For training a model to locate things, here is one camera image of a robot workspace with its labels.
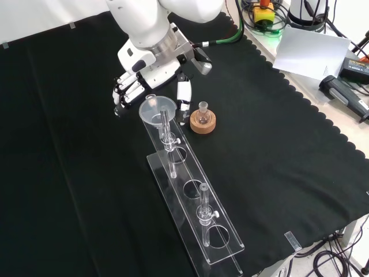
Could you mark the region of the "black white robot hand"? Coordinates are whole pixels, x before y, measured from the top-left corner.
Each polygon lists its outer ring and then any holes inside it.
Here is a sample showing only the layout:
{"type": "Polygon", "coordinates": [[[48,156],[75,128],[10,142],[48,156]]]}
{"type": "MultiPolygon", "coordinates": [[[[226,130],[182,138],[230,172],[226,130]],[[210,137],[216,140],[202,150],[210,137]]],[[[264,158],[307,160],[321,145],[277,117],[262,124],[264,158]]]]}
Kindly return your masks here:
{"type": "Polygon", "coordinates": [[[152,60],[153,55],[148,54],[146,50],[138,50],[132,45],[131,41],[127,41],[119,50],[118,57],[122,58],[124,52],[128,55],[144,54],[145,58],[137,61],[141,70],[137,72],[127,71],[116,78],[112,90],[115,115],[122,116],[132,105],[141,100],[145,94],[154,93],[154,91],[176,79],[178,82],[176,120],[180,125],[185,125],[190,117],[192,98],[191,81],[181,71],[181,62],[185,62],[186,57],[181,54],[178,58],[172,58],[165,63],[154,62],[151,65],[147,65],[146,63],[152,60]]]}

